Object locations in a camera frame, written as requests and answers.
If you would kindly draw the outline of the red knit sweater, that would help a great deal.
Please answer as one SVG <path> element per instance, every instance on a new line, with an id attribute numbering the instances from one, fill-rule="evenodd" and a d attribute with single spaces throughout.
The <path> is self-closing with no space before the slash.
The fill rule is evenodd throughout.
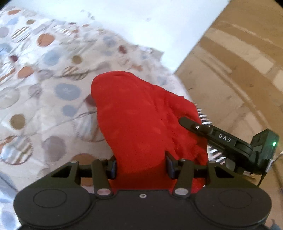
<path id="1" fill-rule="evenodd" d="M 206 139 L 186 130 L 179 119 L 200 123 L 196 106 L 182 96 L 141 80 L 132 73 L 112 71 L 91 84 L 99 128 L 117 160 L 117 190 L 172 190 L 165 153 L 196 165 L 208 161 Z"/>

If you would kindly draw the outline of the wooden wardrobe panel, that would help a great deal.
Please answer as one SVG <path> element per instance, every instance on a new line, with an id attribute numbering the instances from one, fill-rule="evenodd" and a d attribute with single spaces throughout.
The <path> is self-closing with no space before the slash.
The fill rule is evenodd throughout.
<path id="1" fill-rule="evenodd" d="M 230 1 L 176 75 L 220 129 L 246 142 L 267 128 L 282 135 L 282 8 Z"/>

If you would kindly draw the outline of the patterned shell print duvet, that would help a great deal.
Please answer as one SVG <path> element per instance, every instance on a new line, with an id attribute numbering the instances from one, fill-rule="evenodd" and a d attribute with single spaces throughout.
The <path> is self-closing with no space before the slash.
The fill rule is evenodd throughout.
<path id="1" fill-rule="evenodd" d="M 94 25 L 52 20 L 18 6 L 1 9 L 1 229 L 21 225 L 16 194 L 61 165 L 109 158 L 97 121 L 93 79 L 129 71 L 187 96 L 152 48 Z"/>

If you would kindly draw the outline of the striped bed sheet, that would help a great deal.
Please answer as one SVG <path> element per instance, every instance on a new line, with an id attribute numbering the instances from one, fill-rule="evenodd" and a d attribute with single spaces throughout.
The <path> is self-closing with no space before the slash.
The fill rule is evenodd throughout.
<path id="1" fill-rule="evenodd" d="M 213 126 L 202 109 L 197 108 L 197 111 L 204 126 L 201 133 L 208 141 L 209 160 L 214 160 L 239 174 L 250 173 L 253 168 L 249 159 L 252 153 L 251 145 Z"/>

